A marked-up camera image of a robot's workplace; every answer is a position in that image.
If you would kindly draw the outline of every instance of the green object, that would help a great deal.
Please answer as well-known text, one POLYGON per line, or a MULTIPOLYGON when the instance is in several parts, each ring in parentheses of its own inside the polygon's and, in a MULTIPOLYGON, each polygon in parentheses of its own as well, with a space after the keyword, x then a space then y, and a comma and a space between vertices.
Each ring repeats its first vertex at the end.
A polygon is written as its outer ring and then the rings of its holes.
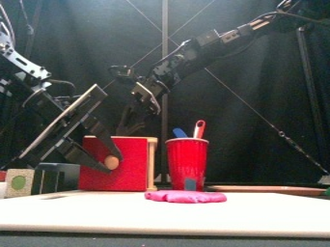
POLYGON ((20 190, 26 186, 26 177, 24 176, 16 176, 12 179, 12 188, 15 190, 20 190))

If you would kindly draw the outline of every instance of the blue object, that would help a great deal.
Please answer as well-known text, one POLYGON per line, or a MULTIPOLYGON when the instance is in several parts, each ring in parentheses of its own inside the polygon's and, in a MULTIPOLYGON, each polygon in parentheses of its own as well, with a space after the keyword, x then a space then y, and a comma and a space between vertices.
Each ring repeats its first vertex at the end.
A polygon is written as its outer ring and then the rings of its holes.
POLYGON ((173 133, 174 133, 174 135, 175 135, 177 138, 186 138, 186 137, 189 137, 187 134, 185 133, 185 131, 179 127, 175 127, 173 129, 173 133))

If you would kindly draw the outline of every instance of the pink handle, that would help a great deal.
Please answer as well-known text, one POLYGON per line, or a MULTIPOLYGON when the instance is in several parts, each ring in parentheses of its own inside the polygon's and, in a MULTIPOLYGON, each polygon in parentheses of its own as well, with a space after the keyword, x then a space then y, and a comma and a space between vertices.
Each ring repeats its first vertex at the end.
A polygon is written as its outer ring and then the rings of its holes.
POLYGON ((205 130, 205 121, 198 120, 195 125, 194 138, 202 138, 203 130, 205 130))

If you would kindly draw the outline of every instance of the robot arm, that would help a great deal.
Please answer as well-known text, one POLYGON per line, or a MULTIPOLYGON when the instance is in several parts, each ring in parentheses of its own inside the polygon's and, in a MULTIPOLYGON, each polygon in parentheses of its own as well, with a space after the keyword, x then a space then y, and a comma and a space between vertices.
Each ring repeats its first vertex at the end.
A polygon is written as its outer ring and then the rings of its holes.
POLYGON ((127 68, 126 77, 131 76, 137 80, 131 93, 138 104, 147 109, 149 113, 159 114, 162 111, 159 100, 163 94, 167 94, 191 73, 205 68, 217 59, 242 51, 255 38, 270 32, 293 31, 310 21, 328 25, 318 19, 330 15, 329 7, 329 0, 285 0, 274 12, 262 14, 230 32, 218 34, 215 30, 211 30, 185 41, 151 67, 146 78, 138 79, 133 68, 127 68))

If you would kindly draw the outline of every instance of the red box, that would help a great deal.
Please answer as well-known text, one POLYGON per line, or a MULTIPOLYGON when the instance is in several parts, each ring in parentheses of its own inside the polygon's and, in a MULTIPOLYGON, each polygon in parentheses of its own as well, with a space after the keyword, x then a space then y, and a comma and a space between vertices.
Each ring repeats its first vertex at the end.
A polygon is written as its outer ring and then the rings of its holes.
MULTIPOLYGON (((113 140, 125 158, 119 167, 110 174, 104 174, 83 164, 80 166, 79 189, 103 191, 157 190, 154 169, 158 138, 114 136, 113 140)), ((83 147, 94 158, 104 163, 104 158, 111 152, 99 139, 94 136, 86 136, 83 147)))

